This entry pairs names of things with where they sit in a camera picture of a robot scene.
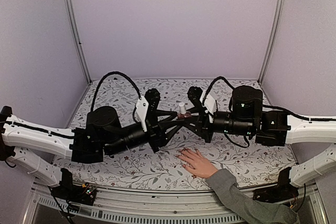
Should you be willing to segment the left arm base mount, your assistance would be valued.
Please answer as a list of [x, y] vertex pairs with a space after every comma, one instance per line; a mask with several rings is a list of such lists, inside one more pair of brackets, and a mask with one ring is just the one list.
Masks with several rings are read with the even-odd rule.
[[75, 185], [70, 171], [65, 168], [61, 168], [60, 171], [61, 180], [57, 187], [51, 189], [52, 195], [65, 201], [93, 206], [97, 195], [97, 187], [90, 183]]

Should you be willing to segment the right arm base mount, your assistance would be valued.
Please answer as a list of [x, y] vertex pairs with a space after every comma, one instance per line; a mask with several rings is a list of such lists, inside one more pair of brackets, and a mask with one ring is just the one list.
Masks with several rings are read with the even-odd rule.
[[271, 187], [255, 189], [253, 200], [275, 203], [299, 196], [298, 188], [290, 184], [291, 167], [287, 167], [279, 173], [278, 182]]

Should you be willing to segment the grey sleeved forearm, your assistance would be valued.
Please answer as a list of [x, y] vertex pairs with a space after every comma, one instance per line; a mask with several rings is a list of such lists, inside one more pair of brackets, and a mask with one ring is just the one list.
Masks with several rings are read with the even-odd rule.
[[220, 169], [206, 179], [221, 203], [248, 223], [299, 223], [296, 212], [282, 204], [253, 200], [237, 188], [236, 177]]

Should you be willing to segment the white nail polish cap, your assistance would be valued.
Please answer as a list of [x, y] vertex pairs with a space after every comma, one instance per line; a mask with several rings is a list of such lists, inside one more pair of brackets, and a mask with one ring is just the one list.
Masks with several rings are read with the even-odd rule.
[[181, 113], [181, 114], [186, 114], [185, 103], [184, 103], [184, 102], [180, 102], [180, 103], [178, 104], [178, 106], [179, 106], [179, 109], [180, 109], [180, 113]]

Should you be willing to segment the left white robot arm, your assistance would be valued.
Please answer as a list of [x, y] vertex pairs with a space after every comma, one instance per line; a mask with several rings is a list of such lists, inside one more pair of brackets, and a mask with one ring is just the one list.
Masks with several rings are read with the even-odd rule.
[[140, 123], [122, 127], [116, 110], [102, 106], [87, 115], [86, 128], [47, 129], [19, 120], [9, 114], [2, 129], [6, 148], [27, 147], [49, 152], [73, 162], [100, 163], [112, 156], [148, 143], [152, 151], [164, 147], [182, 127], [177, 113], [147, 113]]

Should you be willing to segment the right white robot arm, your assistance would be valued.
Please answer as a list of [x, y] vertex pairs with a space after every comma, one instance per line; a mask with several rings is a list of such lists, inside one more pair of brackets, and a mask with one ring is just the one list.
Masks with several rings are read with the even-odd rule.
[[184, 126], [207, 143], [214, 133], [223, 133], [225, 137], [239, 135], [245, 140], [253, 138], [263, 146], [331, 143], [322, 153], [279, 173], [277, 185], [271, 190], [276, 201], [290, 195], [292, 187], [301, 187], [335, 167], [335, 118], [297, 115], [272, 106], [263, 111], [263, 92], [249, 86], [233, 89], [228, 112], [219, 111], [215, 98], [199, 87], [191, 87], [187, 96], [194, 106], [194, 116], [184, 119]]

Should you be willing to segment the glitter nail polish bottle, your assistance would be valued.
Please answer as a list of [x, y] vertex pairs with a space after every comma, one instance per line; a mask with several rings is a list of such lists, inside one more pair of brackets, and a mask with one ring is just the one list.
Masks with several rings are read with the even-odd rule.
[[190, 113], [190, 111], [186, 111], [185, 113], [179, 112], [177, 115], [178, 119], [186, 119], [186, 118], [190, 118], [192, 115]]

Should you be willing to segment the person's bare hand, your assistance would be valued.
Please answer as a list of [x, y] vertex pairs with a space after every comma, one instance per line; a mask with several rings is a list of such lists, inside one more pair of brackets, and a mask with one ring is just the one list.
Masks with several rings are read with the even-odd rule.
[[193, 151], [189, 148], [184, 148], [179, 154], [176, 154], [175, 157], [183, 162], [182, 167], [185, 170], [196, 177], [207, 179], [218, 171], [218, 169], [206, 159], [199, 150]]

